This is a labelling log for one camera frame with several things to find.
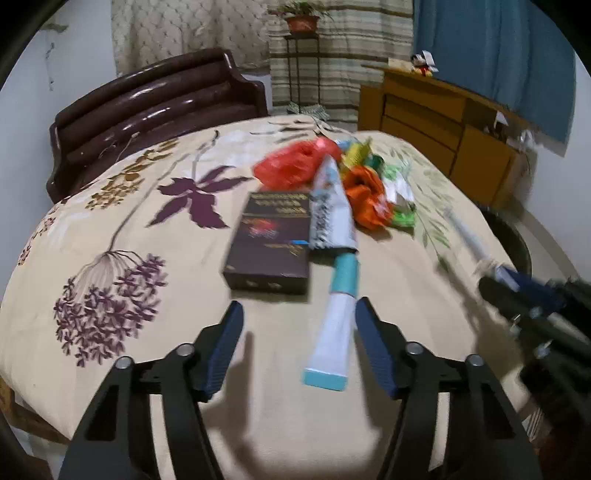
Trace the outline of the checkered cloth on stand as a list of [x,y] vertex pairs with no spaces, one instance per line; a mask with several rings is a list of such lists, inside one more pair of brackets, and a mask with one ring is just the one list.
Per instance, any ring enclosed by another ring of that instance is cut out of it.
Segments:
[[312,118],[322,121],[329,120],[329,114],[327,110],[325,110],[325,107],[320,104],[303,106],[294,102],[290,102],[287,105],[287,112],[291,114],[308,115]]

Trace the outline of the blue curtain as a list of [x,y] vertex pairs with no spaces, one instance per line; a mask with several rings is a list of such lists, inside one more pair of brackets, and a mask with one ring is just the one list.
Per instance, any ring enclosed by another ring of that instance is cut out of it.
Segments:
[[414,50],[432,54],[438,79],[505,106],[556,141],[568,140],[574,49],[532,2],[416,1]]

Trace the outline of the yellow snack wrapper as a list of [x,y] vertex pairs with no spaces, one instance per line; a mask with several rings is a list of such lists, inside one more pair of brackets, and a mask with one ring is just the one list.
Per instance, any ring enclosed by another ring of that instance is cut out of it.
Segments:
[[367,138],[363,142],[353,142],[342,153],[341,162],[339,163],[339,173],[345,176],[356,166],[361,166],[372,154],[372,138]]

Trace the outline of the floral beige tablecloth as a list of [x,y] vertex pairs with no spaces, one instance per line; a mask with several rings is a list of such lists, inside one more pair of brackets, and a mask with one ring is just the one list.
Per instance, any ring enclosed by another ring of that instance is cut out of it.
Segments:
[[414,144],[305,117],[207,128],[127,150],[47,212],[1,303],[1,377],[71,437],[115,364],[195,354],[242,306],[200,407],[223,477],[372,479],[400,405],[356,300],[436,356],[480,355],[521,408],[521,356],[478,292],[509,264]]

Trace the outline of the mickey mouse plush toy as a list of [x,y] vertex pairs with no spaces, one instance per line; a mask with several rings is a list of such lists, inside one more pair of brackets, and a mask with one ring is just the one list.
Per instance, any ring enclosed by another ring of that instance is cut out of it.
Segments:
[[413,72],[424,77],[432,77],[435,73],[439,72],[432,53],[426,50],[415,53],[411,57],[411,63],[413,65]]

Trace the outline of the red plastic bag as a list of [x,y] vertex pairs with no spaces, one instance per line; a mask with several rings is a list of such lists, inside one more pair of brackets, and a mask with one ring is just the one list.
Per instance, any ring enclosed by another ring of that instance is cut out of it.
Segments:
[[266,155],[252,174],[267,190],[297,190],[311,183],[325,156],[339,161],[342,149],[327,137],[297,141]]

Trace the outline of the white printed toothpaste box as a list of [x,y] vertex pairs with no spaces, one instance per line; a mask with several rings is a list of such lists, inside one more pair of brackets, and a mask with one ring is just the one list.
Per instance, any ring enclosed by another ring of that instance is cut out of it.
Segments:
[[310,248],[314,251],[358,250],[353,212],[338,164],[326,155],[311,188]]

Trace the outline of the black metal plant stand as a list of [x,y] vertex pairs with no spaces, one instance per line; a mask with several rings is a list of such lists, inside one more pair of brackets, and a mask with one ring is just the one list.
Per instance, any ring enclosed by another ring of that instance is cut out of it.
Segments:
[[[283,36],[286,43],[287,60],[287,86],[288,102],[287,112],[301,114],[305,108],[321,107],[322,105],[322,65],[321,65],[321,39],[318,33],[301,32],[290,33]],[[301,43],[313,42],[314,52],[301,49]],[[315,103],[304,103],[304,58],[315,60]]]

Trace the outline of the white green plastic bag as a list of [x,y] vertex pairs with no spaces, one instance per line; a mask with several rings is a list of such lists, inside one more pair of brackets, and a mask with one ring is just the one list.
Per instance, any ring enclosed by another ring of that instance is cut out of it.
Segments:
[[408,172],[403,167],[386,164],[383,168],[386,198],[396,213],[410,214],[416,210],[415,196],[407,177]]

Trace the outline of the black trash bin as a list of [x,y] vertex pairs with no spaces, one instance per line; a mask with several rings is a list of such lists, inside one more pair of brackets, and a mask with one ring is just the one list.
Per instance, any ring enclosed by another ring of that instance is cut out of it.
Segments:
[[517,228],[496,211],[480,204],[478,204],[478,208],[494,236],[511,259],[515,269],[519,273],[531,275],[532,260],[530,251]]

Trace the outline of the dark brown leather sofa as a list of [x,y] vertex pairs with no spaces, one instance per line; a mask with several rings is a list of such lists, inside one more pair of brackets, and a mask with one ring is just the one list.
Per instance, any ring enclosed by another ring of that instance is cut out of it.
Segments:
[[269,114],[262,82],[230,51],[209,48],[123,75],[56,114],[49,128],[53,202],[82,190],[119,160],[176,137]]

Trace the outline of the orange plastic bag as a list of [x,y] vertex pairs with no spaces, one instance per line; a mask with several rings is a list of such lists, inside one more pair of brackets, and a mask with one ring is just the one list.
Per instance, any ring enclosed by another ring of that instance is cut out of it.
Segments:
[[383,181],[367,166],[353,167],[342,180],[346,197],[359,226],[370,230],[388,227],[393,219],[393,206],[388,201]]

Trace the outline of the green small packet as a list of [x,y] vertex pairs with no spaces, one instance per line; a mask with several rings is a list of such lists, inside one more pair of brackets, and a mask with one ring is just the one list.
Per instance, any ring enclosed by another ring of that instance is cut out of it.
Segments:
[[416,224],[416,211],[413,207],[401,207],[394,205],[389,226],[398,229],[414,229]]

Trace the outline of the dark brown box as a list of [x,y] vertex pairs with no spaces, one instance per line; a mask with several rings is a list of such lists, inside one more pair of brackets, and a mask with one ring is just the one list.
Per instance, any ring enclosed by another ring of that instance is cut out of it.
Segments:
[[228,287],[306,294],[310,281],[310,230],[308,193],[250,193],[221,270]]

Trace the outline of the white teal toothpaste tube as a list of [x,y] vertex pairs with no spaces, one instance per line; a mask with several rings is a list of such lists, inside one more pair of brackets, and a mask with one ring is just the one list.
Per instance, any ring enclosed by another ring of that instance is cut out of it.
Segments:
[[356,253],[342,253],[335,258],[329,303],[315,350],[304,369],[304,385],[332,391],[346,389],[358,285]]

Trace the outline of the beige patterned curtain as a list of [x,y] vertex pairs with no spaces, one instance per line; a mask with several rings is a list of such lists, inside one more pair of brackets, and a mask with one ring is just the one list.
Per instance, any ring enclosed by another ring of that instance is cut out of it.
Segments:
[[266,1],[113,1],[111,33],[119,76],[204,49],[230,51],[238,68],[269,66]]

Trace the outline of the wooden tv cabinet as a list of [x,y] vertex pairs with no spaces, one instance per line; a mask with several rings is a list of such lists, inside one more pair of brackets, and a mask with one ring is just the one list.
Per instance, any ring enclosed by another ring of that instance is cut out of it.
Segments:
[[526,122],[481,95],[434,77],[380,67],[360,86],[358,129],[411,143],[474,202],[508,207],[525,174],[526,149],[510,135]]

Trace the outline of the potted green plant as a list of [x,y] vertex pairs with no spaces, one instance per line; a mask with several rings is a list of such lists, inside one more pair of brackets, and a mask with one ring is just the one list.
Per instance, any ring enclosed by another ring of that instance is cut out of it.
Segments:
[[320,19],[332,17],[325,4],[315,1],[284,1],[267,7],[267,13],[286,21],[291,35],[317,33]]

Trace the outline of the striped curtain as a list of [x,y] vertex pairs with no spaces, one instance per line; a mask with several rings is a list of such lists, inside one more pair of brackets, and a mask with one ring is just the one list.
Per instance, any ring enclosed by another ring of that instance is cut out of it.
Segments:
[[[380,67],[391,58],[408,60],[413,53],[412,1],[325,1],[332,17],[318,22],[321,39],[322,106],[329,120],[358,121],[360,87],[381,83]],[[273,111],[287,112],[287,23],[267,20]],[[301,49],[315,51],[313,42]],[[304,103],[315,103],[315,60],[304,58]]]

